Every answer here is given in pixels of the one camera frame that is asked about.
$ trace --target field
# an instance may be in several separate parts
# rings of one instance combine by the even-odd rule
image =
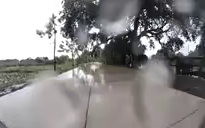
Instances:
[[[69,69],[72,69],[71,63],[57,65],[58,73]],[[0,88],[25,83],[47,70],[53,70],[53,65],[0,67]]]

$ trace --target distant tree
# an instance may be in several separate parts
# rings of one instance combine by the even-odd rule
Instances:
[[[56,71],[56,16],[54,14],[52,14],[52,16],[49,19],[49,22],[46,24],[46,31],[42,31],[42,30],[36,30],[36,34],[39,35],[40,37],[43,37],[45,35],[48,36],[48,38],[50,39],[52,36],[54,37],[54,71]]]

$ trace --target tree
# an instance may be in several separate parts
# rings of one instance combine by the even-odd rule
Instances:
[[[49,22],[46,24],[46,30],[42,31],[42,30],[36,30],[36,34],[38,34],[40,37],[43,37],[45,35],[48,36],[49,39],[51,39],[51,37],[54,37],[54,71],[56,71],[56,16],[54,14],[52,14],[52,16],[49,19]]]
[[[69,37],[74,40],[76,38],[75,32],[80,24],[84,24],[86,31],[92,27],[97,27],[103,30],[98,24],[97,19],[99,17],[100,7],[108,1],[95,2],[93,0],[63,0],[63,11],[60,21],[64,22],[62,31],[65,37]],[[147,37],[153,39],[150,41],[151,46],[154,41],[158,41],[161,46],[164,46],[167,42],[162,41],[162,38],[171,39],[177,38],[178,35],[182,35],[188,40],[194,40],[199,34],[199,27],[201,26],[200,20],[195,15],[189,15],[189,13],[180,13],[174,8],[174,1],[161,1],[161,0],[143,0],[138,2],[141,4],[140,9],[136,9],[137,12],[134,15],[128,15],[124,17],[128,19],[129,25],[133,28],[126,28],[127,31],[122,34],[126,38],[126,43],[130,41],[130,45],[136,43],[141,45],[141,38]],[[118,21],[117,17],[106,17],[108,21]],[[101,43],[107,43],[111,40],[111,37],[116,37],[119,34],[106,35],[103,31],[99,34],[91,36],[92,39],[101,39]],[[182,44],[175,43],[176,47],[182,46]]]

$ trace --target road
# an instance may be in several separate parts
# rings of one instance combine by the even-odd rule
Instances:
[[[89,64],[0,98],[8,128],[196,128],[205,100],[141,88],[140,70]]]

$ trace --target foliage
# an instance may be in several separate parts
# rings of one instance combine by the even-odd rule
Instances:
[[[79,44],[76,43],[79,39],[77,36],[78,30],[82,29],[83,32],[88,33],[93,27],[96,27],[100,29],[99,33],[88,33],[88,43],[92,42],[91,40],[100,40],[100,43],[94,47],[93,52],[102,43],[113,42],[109,45],[115,46],[108,46],[107,49],[120,51],[119,54],[133,54],[135,51],[140,50],[141,47],[138,46],[143,46],[141,43],[142,37],[146,37],[150,40],[151,48],[155,47],[154,41],[157,41],[166,54],[173,54],[183,46],[184,42],[181,38],[194,41],[201,34],[201,27],[204,22],[200,18],[201,14],[199,12],[195,10],[186,13],[177,11],[173,0],[138,0],[137,9],[135,9],[137,12],[134,15],[124,17],[129,25],[126,32],[107,35],[103,31],[101,18],[111,22],[118,21],[123,18],[121,13],[124,5],[117,7],[119,3],[116,3],[117,5],[114,5],[113,9],[108,10],[109,13],[115,15],[109,17],[101,15],[101,11],[106,11],[101,10],[102,5],[106,2],[108,1],[63,0],[63,10],[60,12],[59,22],[63,24],[61,27],[62,35],[71,39],[66,45],[72,46],[75,43],[77,47],[74,51],[84,51],[84,48],[80,48]],[[196,7],[200,10],[203,9],[199,4],[196,4]]]
[[[70,62],[58,65],[58,72],[62,73],[72,69]],[[0,87],[22,84],[36,77],[45,70],[53,70],[51,65],[16,66],[0,68]]]

